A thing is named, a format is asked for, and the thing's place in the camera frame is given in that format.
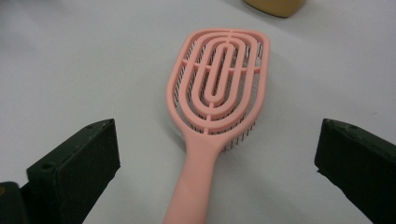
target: white table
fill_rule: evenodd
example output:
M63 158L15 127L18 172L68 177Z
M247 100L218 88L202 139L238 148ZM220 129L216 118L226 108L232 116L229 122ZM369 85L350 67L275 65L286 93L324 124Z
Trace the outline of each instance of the white table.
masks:
M219 157L207 223L370 223L314 157L324 118L396 144L396 1L308 0L292 17L241 0L1 1L0 181L83 126L116 120L121 168L84 223L161 223L184 142L164 91L201 28L272 42L255 131Z

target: yellow object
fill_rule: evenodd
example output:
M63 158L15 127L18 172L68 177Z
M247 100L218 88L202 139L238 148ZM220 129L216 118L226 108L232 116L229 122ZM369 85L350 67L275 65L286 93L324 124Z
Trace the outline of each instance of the yellow object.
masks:
M299 9L305 0L244 0L260 11L278 17L289 17Z

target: hairbrush head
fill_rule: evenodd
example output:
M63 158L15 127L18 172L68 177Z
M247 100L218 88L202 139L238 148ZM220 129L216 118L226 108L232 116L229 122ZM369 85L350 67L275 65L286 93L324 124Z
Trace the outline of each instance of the hairbrush head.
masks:
M183 135L225 145L249 130L264 102L269 48L266 35L247 30L206 29L186 39L166 91Z

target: pink plastic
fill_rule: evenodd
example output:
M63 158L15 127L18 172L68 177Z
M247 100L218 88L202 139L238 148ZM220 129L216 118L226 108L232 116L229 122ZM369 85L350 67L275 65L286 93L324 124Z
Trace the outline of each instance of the pink plastic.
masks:
M270 43L262 33L206 29L188 36L167 90L169 113L187 155L164 224L203 224L219 153L262 110Z

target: hairbrush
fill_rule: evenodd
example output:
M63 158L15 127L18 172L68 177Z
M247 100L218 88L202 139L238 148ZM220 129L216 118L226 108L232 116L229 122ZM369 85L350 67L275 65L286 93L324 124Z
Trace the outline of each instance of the hairbrush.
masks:
M204 29L185 40L166 103L186 160L164 224L205 223L216 159L243 141L262 110L270 43L249 30Z

